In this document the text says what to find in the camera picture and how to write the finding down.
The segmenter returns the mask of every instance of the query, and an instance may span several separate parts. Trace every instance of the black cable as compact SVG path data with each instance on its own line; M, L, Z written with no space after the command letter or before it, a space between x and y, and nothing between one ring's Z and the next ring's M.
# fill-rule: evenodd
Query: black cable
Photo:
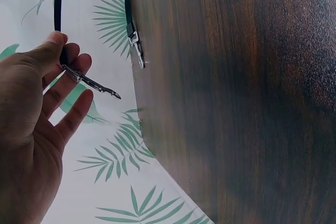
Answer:
M54 0L54 26L55 31L61 31L61 12L62 12L62 0ZM68 65L68 57L63 48L60 56L60 64Z

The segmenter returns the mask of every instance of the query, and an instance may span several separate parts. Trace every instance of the wooden surface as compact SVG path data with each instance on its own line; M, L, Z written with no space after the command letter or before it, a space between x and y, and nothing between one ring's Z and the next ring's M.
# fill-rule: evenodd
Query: wooden surface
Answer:
M146 144L215 223L336 223L336 0L132 0Z

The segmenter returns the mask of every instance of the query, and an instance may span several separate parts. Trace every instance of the metal clip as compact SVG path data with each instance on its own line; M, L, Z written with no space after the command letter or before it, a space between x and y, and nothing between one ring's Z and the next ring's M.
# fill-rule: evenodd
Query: metal clip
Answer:
M68 65L62 65L63 69L68 71L77 82L83 81L85 82L87 85L89 85L90 87L98 90L101 93L109 93L110 95L118 98L121 100L120 95L118 95L115 91L113 91L112 89L106 88L102 85L100 85L99 83L91 80L90 78L86 77L85 74L77 71L77 70L73 70L72 68L70 68Z
M143 55L142 55L142 50L139 42L139 34L137 31L133 33L133 37L129 38L130 44L132 47L135 47L135 50L137 51L138 54L138 60L139 60L139 65L140 68L143 69L145 67L145 62L143 60Z

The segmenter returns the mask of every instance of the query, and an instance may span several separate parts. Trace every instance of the fingernail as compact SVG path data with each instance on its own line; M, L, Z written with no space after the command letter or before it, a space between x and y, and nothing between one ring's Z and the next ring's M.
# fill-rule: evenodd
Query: fingernail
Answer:
M67 39L65 40L65 38L68 38L68 36L60 33L59 31L53 31L51 34L49 34L46 41L59 45L65 44L65 42L67 41Z

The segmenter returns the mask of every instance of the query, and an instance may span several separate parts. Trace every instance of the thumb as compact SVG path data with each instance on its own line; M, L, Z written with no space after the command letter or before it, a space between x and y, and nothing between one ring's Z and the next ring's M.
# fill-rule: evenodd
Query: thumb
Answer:
M39 70L41 76L44 76L59 62L63 46L67 41L67 35L53 31L40 46L23 55L28 56L30 63Z

